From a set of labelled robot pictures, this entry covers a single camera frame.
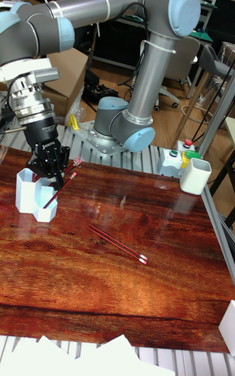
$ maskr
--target cable tie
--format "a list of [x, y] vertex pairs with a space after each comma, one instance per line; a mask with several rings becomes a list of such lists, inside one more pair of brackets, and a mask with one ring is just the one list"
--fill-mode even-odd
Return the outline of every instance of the cable tie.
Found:
[[107, 13], [107, 18], [105, 19], [105, 21], [107, 21], [109, 19], [109, 17], [110, 17], [110, 11], [111, 11], [109, 0], [106, 0], [106, 3], [107, 3], [107, 7], [108, 7], [108, 13]]
[[153, 47], [155, 48], [158, 48], [159, 50], [162, 50], [162, 51], [166, 51], [166, 52], [170, 52], [172, 54], [176, 54], [176, 50], [168, 50], [167, 48], [163, 48], [163, 47], [160, 47], [159, 45], [156, 45], [156, 44], [153, 44], [152, 42], [150, 41], [145, 41], [147, 44], [149, 45], [152, 45]]
[[96, 22], [96, 24], [97, 24], [97, 34], [98, 34], [98, 37], [100, 38], [101, 32], [100, 32], [100, 29], [99, 29], [99, 22]]
[[52, 0], [50, 3], [53, 3], [53, 4], [56, 5], [56, 7], [57, 7], [57, 9], [58, 9], [58, 11], [59, 11], [59, 13], [60, 13], [60, 16], [63, 18], [63, 12], [62, 12], [62, 10], [61, 10], [61, 7], [58, 5], [58, 3], [55, 2], [54, 0]]

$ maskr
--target wood grain surface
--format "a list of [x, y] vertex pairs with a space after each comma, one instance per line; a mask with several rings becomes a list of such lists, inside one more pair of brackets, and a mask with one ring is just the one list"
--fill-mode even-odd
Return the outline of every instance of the wood grain surface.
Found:
[[[177, 179], [91, 163], [38, 223], [15, 207], [0, 165], [0, 334], [227, 352], [218, 330], [235, 289], [200, 196]], [[144, 266], [88, 231], [92, 223], [148, 256]]]

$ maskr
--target white pencil holder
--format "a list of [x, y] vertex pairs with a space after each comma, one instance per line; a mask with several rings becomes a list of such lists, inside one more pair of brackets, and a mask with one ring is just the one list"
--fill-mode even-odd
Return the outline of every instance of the white pencil holder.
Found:
[[192, 195], [201, 195], [211, 173], [209, 162], [191, 159], [180, 178], [180, 189]]
[[48, 186], [47, 179], [32, 180], [33, 173], [28, 168], [16, 175], [16, 207], [21, 213], [32, 213], [38, 222], [50, 222], [56, 214], [57, 200], [46, 209], [43, 206], [55, 195], [54, 188]]

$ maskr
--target white paper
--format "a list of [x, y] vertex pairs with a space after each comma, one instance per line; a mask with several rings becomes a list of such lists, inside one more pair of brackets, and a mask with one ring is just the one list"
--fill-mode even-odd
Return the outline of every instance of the white paper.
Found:
[[141, 362], [125, 336], [119, 336], [73, 359], [46, 337], [38, 343], [21, 339], [14, 352], [3, 355], [1, 376], [174, 376], [173, 371]]
[[14, 352], [3, 355], [1, 376], [75, 376], [74, 360], [46, 337], [36, 343], [30, 339], [20, 341]]

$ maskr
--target white cup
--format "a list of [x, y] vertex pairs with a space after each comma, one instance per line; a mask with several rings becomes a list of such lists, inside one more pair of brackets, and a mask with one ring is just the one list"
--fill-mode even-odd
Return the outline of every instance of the white cup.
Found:
[[209, 162], [191, 159], [180, 178], [180, 189], [192, 195], [201, 195], [211, 173]]

